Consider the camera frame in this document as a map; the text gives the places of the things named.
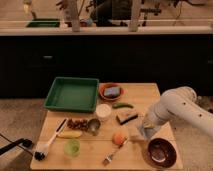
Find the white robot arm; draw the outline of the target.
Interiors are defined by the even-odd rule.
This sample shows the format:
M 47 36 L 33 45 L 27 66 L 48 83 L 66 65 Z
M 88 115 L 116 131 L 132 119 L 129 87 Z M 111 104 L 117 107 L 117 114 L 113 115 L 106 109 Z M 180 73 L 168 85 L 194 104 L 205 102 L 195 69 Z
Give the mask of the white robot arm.
M 139 127 L 145 139 L 150 139 L 173 116 L 187 121 L 213 138 L 213 114 L 196 104 L 197 94 L 190 87 L 165 91 L 158 102 L 149 107 Z

